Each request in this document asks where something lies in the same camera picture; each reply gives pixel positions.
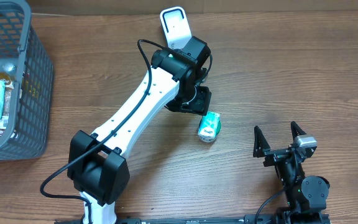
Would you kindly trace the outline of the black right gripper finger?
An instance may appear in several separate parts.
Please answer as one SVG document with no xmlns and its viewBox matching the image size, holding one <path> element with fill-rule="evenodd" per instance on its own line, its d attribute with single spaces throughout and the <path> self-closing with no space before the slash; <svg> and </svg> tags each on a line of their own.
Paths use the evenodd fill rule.
<svg viewBox="0 0 358 224">
<path fill-rule="evenodd" d="M 299 127 L 299 125 L 295 121 L 292 121 L 290 125 L 293 139 L 295 139 L 297 136 L 306 135 L 306 133 Z"/>
<path fill-rule="evenodd" d="M 254 127 L 254 150 L 253 157 L 265 157 L 270 150 L 270 146 L 258 126 Z"/>
</svg>

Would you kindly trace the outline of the green lid white jar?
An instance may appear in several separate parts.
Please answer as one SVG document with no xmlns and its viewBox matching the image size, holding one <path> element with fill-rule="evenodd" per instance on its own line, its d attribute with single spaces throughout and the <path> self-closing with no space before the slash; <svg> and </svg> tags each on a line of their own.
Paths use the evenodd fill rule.
<svg viewBox="0 0 358 224">
<path fill-rule="evenodd" d="M 198 137 L 204 142 L 213 142 L 216 140 L 220 130 L 220 114 L 209 111 L 200 121 Z"/>
</svg>

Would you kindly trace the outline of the yellow oil bottle silver cap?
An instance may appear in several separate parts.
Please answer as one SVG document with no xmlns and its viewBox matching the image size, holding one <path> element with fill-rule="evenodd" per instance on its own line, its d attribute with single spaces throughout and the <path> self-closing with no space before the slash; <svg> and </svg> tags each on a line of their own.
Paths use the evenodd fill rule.
<svg viewBox="0 0 358 224">
<path fill-rule="evenodd" d="M 17 62 L 16 58 L 0 58 L 0 72 L 8 74 L 11 80 L 16 80 Z"/>
</svg>

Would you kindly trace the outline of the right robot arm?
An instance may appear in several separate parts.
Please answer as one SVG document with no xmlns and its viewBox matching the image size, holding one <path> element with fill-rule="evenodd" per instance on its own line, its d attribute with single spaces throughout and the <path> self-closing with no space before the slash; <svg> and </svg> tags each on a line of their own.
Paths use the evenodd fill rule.
<svg viewBox="0 0 358 224">
<path fill-rule="evenodd" d="M 296 122 L 291 122 L 293 142 L 286 148 L 271 149 L 262 130 L 254 127 L 253 156 L 263 158 L 265 167 L 273 166 L 283 189 L 269 197 L 254 215 L 254 223 L 330 223 L 326 209 L 330 183 L 321 176 L 306 176 L 301 165 L 311 158 L 317 148 L 317 140 L 304 132 Z M 265 218 L 261 215 L 263 208 L 285 194 L 287 206 L 279 207 L 273 215 Z"/>
</svg>

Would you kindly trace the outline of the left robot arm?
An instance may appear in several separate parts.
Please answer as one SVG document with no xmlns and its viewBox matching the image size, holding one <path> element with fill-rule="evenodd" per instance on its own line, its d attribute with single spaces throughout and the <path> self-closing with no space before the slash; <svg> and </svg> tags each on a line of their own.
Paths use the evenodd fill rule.
<svg viewBox="0 0 358 224">
<path fill-rule="evenodd" d="M 202 86 L 212 62 L 207 43 L 193 36 L 182 49 L 160 46 L 146 63 L 142 83 L 118 111 L 91 134 L 78 131 L 70 142 L 67 176 L 80 192 L 80 223 L 116 223 L 114 204 L 129 178 L 127 158 L 143 130 L 162 109 L 206 115 L 211 100 Z"/>
</svg>

